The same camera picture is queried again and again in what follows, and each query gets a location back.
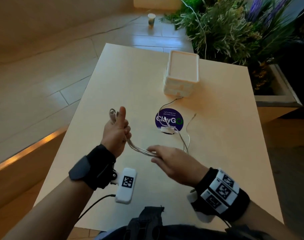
white box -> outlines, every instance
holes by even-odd
[[[166,95],[188,97],[194,85],[199,82],[199,55],[172,50],[166,74],[163,92]]]

white cable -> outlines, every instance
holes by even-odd
[[[157,116],[159,117],[159,112],[160,112],[160,110],[161,110],[164,106],[169,105],[169,104],[173,103],[174,101],[176,101],[176,100],[178,100],[178,99],[182,99],[182,98],[183,98],[183,97],[178,97],[178,98],[174,99],[172,102],[167,103],[167,104],[164,104],[164,105],[159,109],[159,111],[158,111],[158,113],[157,113]],[[119,112],[116,112],[115,109],[110,109],[109,117],[110,117],[110,120],[112,121],[113,124],[116,122],[116,119],[117,119],[118,114],[119,114]],[[196,115],[197,115],[197,114],[194,114],[194,116],[192,117],[192,119],[189,121],[189,123],[188,123],[187,126],[186,126],[186,132],[187,132],[187,135],[188,135],[188,137],[189,137],[189,143],[188,143],[188,145],[186,145],[185,141],[183,140],[183,138],[182,138],[182,136],[181,136],[180,131],[179,131],[177,128],[171,127],[168,121],[166,121],[166,125],[162,124],[162,122],[160,121],[160,124],[163,125],[164,127],[169,127],[171,130],[177,130],[177,132],[178,132],[178,134],[179,134],[179,136],[180,136],[180,138],[181,138],[181,140],[182,140],[182,142],[183,142],[183,150],[184,150],[186,153],[189,153],[188,150],[189,150],[190,141],[191,141],[190,135],[189,135],[189,133],[188,133],[188,126],[189,126],[190,122],[194,119],[194,117],[195,117]],[[149,152],[149,151],[147,151],[147,150],[145,150],[145,149],[142,149],[142,148],[140,148],[140,147],[135,146],[135,145],[133,144],[133,142],[132,142],[130,139],[125,138],[125,140],[128,142],[129,147],[132,148],[134,151],[140,152],[140,153],[142,153],[142,154],[144,154],[144,155],[147,155],[147,156],[149,156],[149,157],[158,157],[158,155],[157,155],[156,153],[154,153],[154,152]]]
[[[197,15],[196,12],[193,10],[193,8],[190,7],[188,4],[186,4],[183,0],[181,0],[181,2],[183,2],[183,4],[184,4],[186,7],[190,8],[190,9],[192,10],[192,12],[195,14],[196,20],[198,21],[200,27],[201,27],[202,30],[203,30],[203,33],[204,33],[204,41],[205,41],[204,59],[206,59],[206,48],[207,48],[207,44],[206,44],[206,32],[204,31],[204,29],[203,29],[203,27],[202,27],[202,25],[201,25],[201,22],[200,22],[200,20],[199,20],[199,18],[198,18],[198,15]]]

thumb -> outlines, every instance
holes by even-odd
[[[166,165],[166,163],[161,158],[153,157],[151,159],[151,162],[158,165],[163,170],[163,172],[165,172],[167,175],[170,174],[171,169]]]
[[[126,119],[126,109],[121,106],[120,110],[119,110],[119,114],[118,117],[116,117],[116,122],[115,124],[120,128],[123,129],[124,128],[124,124],[125,124],[125,119]]]

paper cup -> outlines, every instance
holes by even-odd
[[[156,17],[155,14],[154,13],[149,13],[147,15],[147,17],[149,18],[149,28],[153,28],[155,17]]]

right hand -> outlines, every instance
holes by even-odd
[[[208,168],[181,149],[152,145],[147,149],[156,152],[151,162],[157,164],[171,179],[179,184],[195,187],[208,172]]]

